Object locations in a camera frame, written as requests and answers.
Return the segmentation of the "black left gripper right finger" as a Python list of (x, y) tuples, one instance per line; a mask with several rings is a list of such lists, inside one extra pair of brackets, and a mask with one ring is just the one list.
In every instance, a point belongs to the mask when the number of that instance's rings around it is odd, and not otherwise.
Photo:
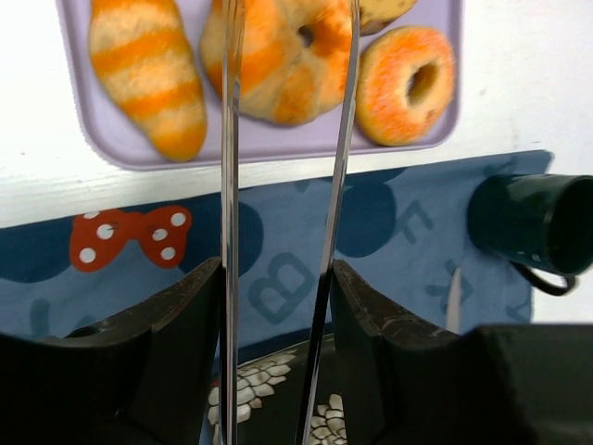
[(588, 444), (592, 329), (424, 320), (333, 266), (331, 306), (352, 444)]

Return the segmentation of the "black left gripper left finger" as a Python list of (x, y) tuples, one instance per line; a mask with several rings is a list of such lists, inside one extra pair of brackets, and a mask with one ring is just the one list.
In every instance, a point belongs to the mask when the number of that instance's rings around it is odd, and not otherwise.
[(196, 444), (219, 332), (221, 262), (67, 337), (1, 338), (5, 444)]

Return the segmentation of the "silver metal tongs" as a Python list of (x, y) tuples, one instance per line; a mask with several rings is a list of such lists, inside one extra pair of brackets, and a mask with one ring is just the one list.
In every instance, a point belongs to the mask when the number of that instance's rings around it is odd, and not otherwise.
[[(360, 3), (350, 3), (351, 44), (347, 83), (334, 158), (332, 192), (326, 220), (321, 270), (309, 337), (309, 353), (296, 427), (295, 444), (309, 442), (309, 430), (318, 383), (323, 330), (330, 295), (331, 268), (342, 203), (347, 161), (355, 116), (360, 56)], [(241, 58), (246, 3), (225, 1), (222, 7), (224, 51), (221, 75), (221, 264), (225, 276), (224, 321), (220, 340), (219, 438), (222, 444), (237, 442), (237, 316), (239, 262), (239, 102)]]

